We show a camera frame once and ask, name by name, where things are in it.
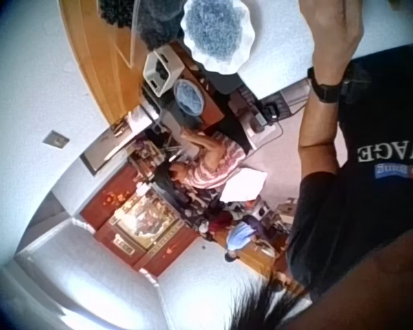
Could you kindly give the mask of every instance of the black watch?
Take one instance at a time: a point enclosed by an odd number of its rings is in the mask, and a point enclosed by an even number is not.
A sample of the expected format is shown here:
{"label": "black watch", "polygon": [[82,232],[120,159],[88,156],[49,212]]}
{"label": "black watch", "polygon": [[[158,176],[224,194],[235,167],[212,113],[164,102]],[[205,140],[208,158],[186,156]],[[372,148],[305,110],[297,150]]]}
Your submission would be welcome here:
{"label": "black watch", "polygon": [[314,69],[311,67],[308,70],[308,78],[312,83],[312,88],[314,89],[315,94],[317,94],[320,101],[324,103],[336,103],[339,101],[341,95],[341,88],[343,87],[343,81],[338,85],[320,85],[315,79]]}

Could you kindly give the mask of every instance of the wall outlet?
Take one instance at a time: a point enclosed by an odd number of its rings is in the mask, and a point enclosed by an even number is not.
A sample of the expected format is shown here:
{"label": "wall outlet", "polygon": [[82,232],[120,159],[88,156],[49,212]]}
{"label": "wall outlet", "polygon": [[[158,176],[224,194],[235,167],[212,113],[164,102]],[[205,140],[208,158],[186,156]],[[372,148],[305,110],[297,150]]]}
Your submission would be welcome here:
{"label": "wall outlet", "polygon": [[56,131],[50,131],[50,133],[43,140],[43,143],[49,144],[56,148],[62,149],[69,142],[69,139]]}

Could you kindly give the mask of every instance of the black t-shirt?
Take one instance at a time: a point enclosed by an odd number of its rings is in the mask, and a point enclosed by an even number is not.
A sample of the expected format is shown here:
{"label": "black t-shirt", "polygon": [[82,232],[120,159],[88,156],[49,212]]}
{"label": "black t-shirt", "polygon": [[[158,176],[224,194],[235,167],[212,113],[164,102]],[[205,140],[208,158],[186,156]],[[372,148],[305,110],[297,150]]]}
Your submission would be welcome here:
{"label": "black t-shirt", "polygon": [[288,266],[313,299],[413,228],[413,46],[355,61],[367,89],[340,102],[348,161],[300,186]]}

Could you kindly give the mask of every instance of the hand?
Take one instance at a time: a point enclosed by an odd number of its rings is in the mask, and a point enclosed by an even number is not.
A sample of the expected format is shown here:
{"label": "hand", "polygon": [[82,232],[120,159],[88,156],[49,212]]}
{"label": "hand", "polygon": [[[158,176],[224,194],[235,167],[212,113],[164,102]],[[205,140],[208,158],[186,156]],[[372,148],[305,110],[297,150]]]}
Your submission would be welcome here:
{"label": "hand", "polygon": [[363,36],[362,0],[299,0],[315,43],[317,82],[338,85]]}
{"label": "hand", "polygon": [[180,130],[180,137],[182,139],[188,140],[189,138],[193,137],[196,135],[191,129],[188,129],[186,127],[182,127]]}

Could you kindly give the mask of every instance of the red and white striped shirt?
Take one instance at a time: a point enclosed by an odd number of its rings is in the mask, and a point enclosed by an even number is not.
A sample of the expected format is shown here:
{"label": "red and white striped shirt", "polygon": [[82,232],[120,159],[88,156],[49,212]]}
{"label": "red and white striped shirt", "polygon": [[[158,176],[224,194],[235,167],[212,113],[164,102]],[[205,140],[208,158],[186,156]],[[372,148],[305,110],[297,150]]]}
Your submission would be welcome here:
{"label": "red and white striped shirt", "polygon": [[229,137],[219,132],[215,132],[212,137],[225,145],[226,151],[215,170],[207,165],[204,157],[189,169],[185,183],[195,188],[212,189],[225,184],[230,174],[246,157],[243,148]]}

